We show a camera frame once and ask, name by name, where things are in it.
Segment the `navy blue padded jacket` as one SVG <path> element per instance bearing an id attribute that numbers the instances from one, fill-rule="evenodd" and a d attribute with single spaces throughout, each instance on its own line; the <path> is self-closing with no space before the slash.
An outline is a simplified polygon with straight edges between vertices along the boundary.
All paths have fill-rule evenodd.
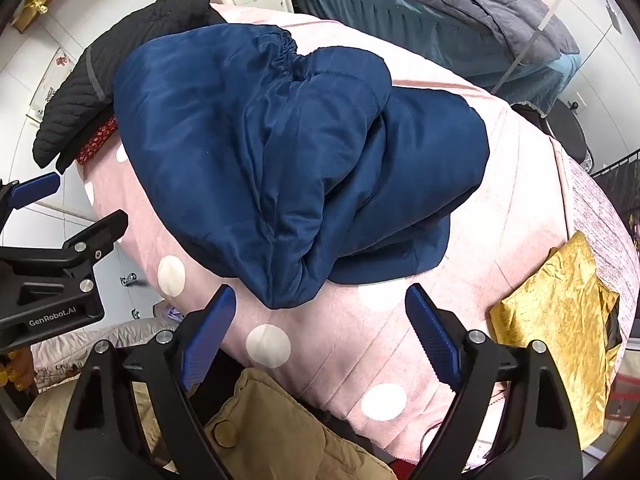
<path id="1" fill-rule="evenodd" d="M 192 259 L 271 309 L 300 306 L 326 282 L 433 269 L 489 158 L 483 119 L 462 96 L 397 87 L 366 50 L 301 54 L 272 25 L 149 41 L 113 90 L 157 217 Z"/>

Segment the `red patterned cloth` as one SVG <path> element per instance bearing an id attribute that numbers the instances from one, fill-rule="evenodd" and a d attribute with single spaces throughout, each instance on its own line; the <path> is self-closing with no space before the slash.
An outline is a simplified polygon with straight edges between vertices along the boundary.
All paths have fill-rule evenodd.
<path id="1" fill-rule="evenodd" d="M 117 120 L 114 115 L 111 115 L 109 118 L 105 119 L 104 122 L 96 128 L 96 131 L 90 136 L 90 138 L 81 144 L 81 148 L 76 156 L 76 162 L 80 166 L 85 166 L 85 164 L 92 159 L 98 151 L 102 148 L 102 146 L 106 143 L 106 141 L 117 131 L 118 125 Z"/>

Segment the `black quilted jacket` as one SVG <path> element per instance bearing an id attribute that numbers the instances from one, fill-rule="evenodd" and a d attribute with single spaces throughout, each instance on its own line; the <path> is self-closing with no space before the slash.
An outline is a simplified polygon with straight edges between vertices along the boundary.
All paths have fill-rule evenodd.
<path id="1" fill-rule="evenodd" d="M 62 174 L 81 144 L 115 116 L 113 79 L 132 51 L 156 38 L 223 22 L 210 0 L 156 0 L 96 38 L 44 108 L 32 146 L 38 167 L 55 164 Z"/>

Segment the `gold velvet cushion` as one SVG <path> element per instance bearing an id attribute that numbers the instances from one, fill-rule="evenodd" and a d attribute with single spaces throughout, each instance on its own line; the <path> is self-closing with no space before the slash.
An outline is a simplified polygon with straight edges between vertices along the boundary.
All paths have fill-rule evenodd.
<path id="1" fill-rule="evenodd" d="M 603 431 L 620 343 L 608 336 L 620 295 L 597 274 L 581 232 L 550 252 L 540 269 L 489 310 L 499 344 L 525 347 L 535 339 L 549 348 L 573 410 L 580 445 Z"/>

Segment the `khaki jacket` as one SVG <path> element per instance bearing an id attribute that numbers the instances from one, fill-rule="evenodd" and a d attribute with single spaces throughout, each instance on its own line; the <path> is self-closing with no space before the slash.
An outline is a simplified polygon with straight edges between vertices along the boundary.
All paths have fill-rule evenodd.
<path id="1" fill-rule="evenodd" d="M 58 446 L 77 380 L 67 379 L 37 396 L 12 422 L 32 455 L 56 473 Z M 393 479 L 386 463 L 334 434 L 262 370 L 247 368 L 233 396 L 204 427 L 235 479 Z"/>

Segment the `pink polka dot bedsheet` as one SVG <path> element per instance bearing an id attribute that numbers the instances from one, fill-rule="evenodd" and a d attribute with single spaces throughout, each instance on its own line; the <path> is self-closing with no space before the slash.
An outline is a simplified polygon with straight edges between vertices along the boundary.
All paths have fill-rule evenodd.
<path id="1" fill-rule="evenodd" d="M 371 51 L 395 84 L 457 93 L 478 111 L 490 146 L 483 183 L 452 214 L 442 262 L 418 277 L 439 307 L 482 330 L 492 306 L 534 274 L 552 248 L 582 233 L 598 277 L 620 296 L 620 329 L 630 332 L 639 293 L 637 253 L 600 186 L 559 143 L 450 70 L 343 24 L 240 6 L 222 6 L 220 14 L 230 23 L 286 29 L 301 54 L 333 46 Z M 85 166 L 84 179 L 97 214 L 128 214 L 122 247 L 156 290 L 182 312 L 204 307 L 221 278 L 191 259 L 162 225 L 119 138 Z M 433 439 L 452 393 L 437 380 L 410 326 L 408 287 L 405 278 L 327 284 L 303 307 L 269 310 L 235 284 L 238 310 L 224 351 L 414 462 Z"/>

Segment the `black round stool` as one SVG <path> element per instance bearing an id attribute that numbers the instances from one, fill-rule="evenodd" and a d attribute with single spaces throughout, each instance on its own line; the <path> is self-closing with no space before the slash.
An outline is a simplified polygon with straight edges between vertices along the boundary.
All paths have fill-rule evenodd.
<path id="1" fill-rule="evenodd" d="M 547 136 L 555 138 L 567 154 L 590 174 L 593 168 L 593 157 L 574 110 L 561 100 L 556 100 L 549 114 L 544 117 L 527 104 L 513 104 L 512 110 Z"/>

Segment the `dark teal bed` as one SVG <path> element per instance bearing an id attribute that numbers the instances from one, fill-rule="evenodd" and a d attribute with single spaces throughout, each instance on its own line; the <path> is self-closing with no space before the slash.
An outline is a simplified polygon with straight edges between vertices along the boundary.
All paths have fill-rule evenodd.
<path id="1" fill-rule="evenodd" d="M 464 24 L 416 0 L 293 0 L 299 12 L 339 21 L 396 44 L 451 70 L 477 87 L 494 90 L 511 104 L 548 114 L 578 72 L 580 52 L 547 63 L 523 62 L 490 32 Z M 538 25 L 526 49 L 544 27 Z"/>

